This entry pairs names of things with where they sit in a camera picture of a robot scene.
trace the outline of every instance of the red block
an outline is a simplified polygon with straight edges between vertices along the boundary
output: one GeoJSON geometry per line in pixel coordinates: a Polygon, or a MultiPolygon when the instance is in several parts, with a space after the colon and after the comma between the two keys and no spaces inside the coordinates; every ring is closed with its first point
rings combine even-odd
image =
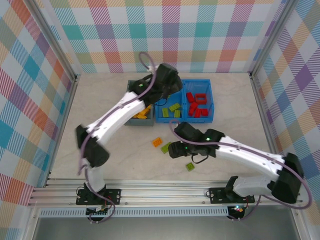
{"type": "Polygon", "coordinates": [[[208,109],[206,109],[206,108],[201,109],[201,114],[202,114],[202,116],[206,116],[207,117],[209,115],[208,109]]]}
{"type": "Polygon", "coordinates": [[[207,96],[205,93],[196,93],[195,94],[195,102],[197,104],[207,104],[207,96]]]}
{"type": "Polygon", "coordinates": [[[189,113],[188,115],[190,117],[192,117],[192,115],[194,114],[195,110],[197,109],[198,104],[196,102],[191,103],[190,107],[189,107],[189,113]]]}
{"type": "Polygon", "coordinates": [[[195,118],[200,118],[200,116],[201,116],[201,109],[200,109],[200,108],[197,108],[197,109],[195,110],[195,115],[194,115],[194,117],[195,117],[195,118]]]}
{"type": "Polygon", "coordinates": [[[193,103],[195,101],[194,96],[191,92],[186,93],[186,98],[188,99],[189,103],[193,103]]]}

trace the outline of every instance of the green block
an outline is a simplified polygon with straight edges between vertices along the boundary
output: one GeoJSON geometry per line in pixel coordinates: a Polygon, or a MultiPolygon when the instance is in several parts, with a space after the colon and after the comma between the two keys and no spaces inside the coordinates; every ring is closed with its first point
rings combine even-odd
{"type": "Polygon", "coordinates": [[[175,110],[177,110],[178,108],[180,108],[180,104],[179,103],[175,103],[172,106],[169,107],[171,112],[174,112],[175,110]]]}
{"type": "Polygon", "coordinates": [[[166,108],[166,107],[162,108],[162,115],[163,115],[164,118],[168,118],[169,117],[168,108],[166,108]]]}
{"type": "Polygon", "coordinates": [[[180,113],[181,113],[180,110],[174,110],[174,117],[175,118],[180,118],[180,113]]]}
{"type": "Polygon", "coordinates": [[[195,169],[195,166],[192,164],[192,162],[188,163],[186,166],[186,169],[188,169],[188,171],[192,171],[193,169],[195,169]]]}
{"type": "Polygon", "coordinates": [[[163,152],[163,154],[166,154],[169,151],[169,145],[170,144],[171,144],[171,142],[168,142],[166,145],[161,147],[161,152],[163,152]]]}

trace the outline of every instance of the ventilation grille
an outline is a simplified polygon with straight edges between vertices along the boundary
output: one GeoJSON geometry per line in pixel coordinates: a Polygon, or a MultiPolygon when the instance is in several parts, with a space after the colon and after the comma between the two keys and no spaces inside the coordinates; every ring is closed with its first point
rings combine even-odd
{"type": "MultiPolygon", "coordinates": [[[[200,217],[227,216],[226,206],[207,207],[118,207],[114,217],[200,217]]],[[[94,216],[105,217],[105,214],[95,213],[94,216]]],[[[86,208],[42,208],[41,218],[78,218],[88,217],[86,208]]]]}

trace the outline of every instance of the blue bin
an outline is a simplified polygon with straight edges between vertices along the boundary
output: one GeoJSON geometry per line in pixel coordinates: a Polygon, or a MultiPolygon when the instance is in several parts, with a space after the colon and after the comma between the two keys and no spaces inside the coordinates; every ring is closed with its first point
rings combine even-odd
{"type": "Polygon", "coordinates": [[[176,119],[179,120],[180,122],[183,121],[183,115],[184,115],[184,105],[183,104],[183,89],[170,95],[170,97],[167,99],[167,101],[165,99],[161,99],[158,102],[155,103],[155,122],[156,123],[169,123],[170,120],[172,119],[176,119]],[[181,114],[180,117],[174,117],[175,112],[170,111],[169,107],[172,106],[173,104],[180,104],[180,109],[181,110],[181,114]],[[169,117],[164,117],[163,113],[162,113],[162,109],[163,108],[167,108],[169,111],[169,117]]]}
{"type": "Polygon", "coordinates": [[[210,79],[184,79],[183,83],[183,103],[185,110],[182,112],[183,120],[187,123],[212,123],[214,120],[214,99],[212,95],[210,79]],[[190,103],[187,99],[187,93],[192,93],[195,98],[196,94],[206,94],[206,104],[198,105],[198,109],[208,109],[208,116],[194,117],[189,116],[190,103]]]}
{"type": "Polygon", "coordinates": [[[212,123],[214,120],[214,99],[211,90],[210,79],[182,79],[183,87],[182,90],[176,92],[167,100],[165,103],[165,99],[161,99],[155,105],[155,122],[156,123],[169,123],[170,120],[176,119],[179,122],[187,122],[187,123],[212,123]],[[190,103],[187,99],[187,93],[192,93],[193,97],[195,94],[206,94],[206,104],[201,104],[198,106],[199,109],[208,109],[208,116],[201,116],[199,118],[193,116],[189,116],[189,107],[190,103]],[[175,103],[179,103],[181,105],[181,117],[175,118],[174,112],[169,110],[169,107],[175,103]],[[169,117],[163,117],[162,108],[168,108],[169,117]]]}

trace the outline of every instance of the white floor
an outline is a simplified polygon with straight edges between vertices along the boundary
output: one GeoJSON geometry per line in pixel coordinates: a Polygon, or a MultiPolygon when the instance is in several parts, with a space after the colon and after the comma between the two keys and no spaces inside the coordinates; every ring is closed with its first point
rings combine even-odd
{"type": "MultiPolygon", "coordinates": [[[[52,178],[84,178],[77,176],[79,150],[75,128],[87,126],[106,113],[124,95],[128,80],[138,80],[145,73],[84,74],[74,101],[52,169],[52,178]]],[[[254,148],[268,151],[256,100],[246,73],[181,73],[182,79],[210,79],[214,119],[211,124],[195,124],[201,131],[216,129],[254,148]]],[[[110,158],[104,165],[105,179],[126,180],[228,180],[231,176],[254,176],[247,166],[226,159],[209,158],[188,172],[190,157],[170,158],[152,140],[175,142],[167,124],[153,127],[122,126],[109,140],[110,158]]]]}

